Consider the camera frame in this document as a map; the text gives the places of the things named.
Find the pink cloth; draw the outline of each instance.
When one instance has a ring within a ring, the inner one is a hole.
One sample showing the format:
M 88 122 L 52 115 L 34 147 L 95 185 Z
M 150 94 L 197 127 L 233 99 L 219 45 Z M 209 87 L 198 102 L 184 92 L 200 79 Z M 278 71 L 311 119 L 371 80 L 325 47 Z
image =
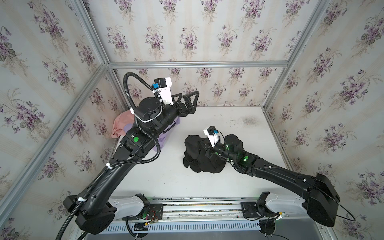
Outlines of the pink cloth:
M 115 118 L 112 127 L 112 138 L 118 138 L 120 135 L 125 135 L 124 127 L 135 122 L 135 117 L 131 111 L 125 111 Z

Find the black garment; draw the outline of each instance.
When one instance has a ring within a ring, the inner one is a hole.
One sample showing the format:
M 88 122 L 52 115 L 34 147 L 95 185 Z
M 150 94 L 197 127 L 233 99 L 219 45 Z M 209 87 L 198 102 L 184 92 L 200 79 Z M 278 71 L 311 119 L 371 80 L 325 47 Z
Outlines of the black garment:
M 208 138 L 201 138 L 198 135 L 189 135 L 185 141 L 186 151 L 184 152 L 184 167 L 195 172 L 218 173 L 225 167 L 225 161 L 218 155 L 213 154 L 211 158 L 205 156 L 205 147 L 210 145 Z

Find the cable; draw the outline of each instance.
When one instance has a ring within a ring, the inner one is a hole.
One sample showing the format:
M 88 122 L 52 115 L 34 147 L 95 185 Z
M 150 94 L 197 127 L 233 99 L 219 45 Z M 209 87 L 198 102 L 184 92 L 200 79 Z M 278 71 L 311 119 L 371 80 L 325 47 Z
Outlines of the cable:
M 248 218 L 246 218 L 246 217 L 244 217 L 244 218 L 247 219 L 248 221 L 256 221 L 256 220 L 259 220 L 259 219 L 262 218 L 262 217 L 259 217 L 259 218 L 253 219 L 253 220 L 250 220 L 250 219 L 248 219 Z
M 284 236 L 281 236 L 281 235 L 278 235 L 278 234 L 272 234 L 272 236 L 279 236 L 279 237 L 282 237 L 282 238 L 285 238 L 285 239 L 289 240 L 288 238 L 286 238 Z
M 132 237 L 134 237 L 135 239 L 136 239 L 136 238 L 143 238 L 143 237 L 145 237 L 145 236 L 147 235 L 147 233 L 137 233 L 137 235 L 135 235 L 135 234 L 132 232 L 132 230 L 131 230 L 131 228 L 130 228 L 130 226 L 129 226 L 129 224 L 128 224 L 128 219 L 127 219 L 127 218 L 125 219 L 125 225 L 127 226 L 127 230 L 128 230 L 128 232 L 129 232 L 129 234 L 130 234 Z
M 77 240 L 82 240 L 83 238 L 85 238 L 85 235 L 87 234 L 88 232 L 83 232 Z
M 311 184 L 308 182 L 309 185 L 311 185 L 312 187 L 316 188 L 317 190 L 319 190 L 322 194 L 325 194 L 327 195 L 330 199 L 332 199 L 335 203 L 337 203 L 340 207 L 342 207 L 348 214 L 350 214 L 352 216 L 353 219 L 349 219 L 349 218 L 346 218 L 346 217 L 342 217 L 342 216 L 339 216 L 339 215 L 336 215 L 337 217 L 341 217 L 341 218 L 344 218 L 346 220 L 349 220 L 349 221 L 356 221 L 356 218 L 355 216 L 350 212 L 348 211 L 345 207 L 343 207 L 343 205 L 341 205 L 339 202 L 337 202 L 333 197 L 329 196 L 326 192 L 324 192 L 323 190 L 321 190 L 320 188 L 316 187 L 315 185 Z

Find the dark stain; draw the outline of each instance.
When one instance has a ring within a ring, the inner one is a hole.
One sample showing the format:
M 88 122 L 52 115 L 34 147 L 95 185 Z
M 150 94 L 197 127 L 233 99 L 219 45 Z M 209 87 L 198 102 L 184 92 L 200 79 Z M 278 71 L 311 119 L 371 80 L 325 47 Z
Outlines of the dark stain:
M 243 124 L 246 126 L 257 126 L 259 125 L 259 121 L 255 117 L 243 117 Z

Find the white table surface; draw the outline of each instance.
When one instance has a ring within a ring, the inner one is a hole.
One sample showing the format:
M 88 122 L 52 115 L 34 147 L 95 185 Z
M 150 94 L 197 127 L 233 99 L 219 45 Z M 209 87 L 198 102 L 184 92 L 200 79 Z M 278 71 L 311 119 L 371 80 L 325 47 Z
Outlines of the white table surface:
M 289 194 L 290 191 L 267 180 L 238 173 L 226 163 L 220 173 L 196 173 L 183 165 L 188 135 L 206 137 L 203 129 L 215 126 L 224 136 L 235 134 L 244 150 L 285 167 L 261 108 L 198 107 L 195 114 L 180 119 L 167 136 L 158 159 L 136 165 L 112 196 L 141 193 L 147 197 L 258 197 L 263 191 Z M 147 155 L 152 157 L 155 151 Z

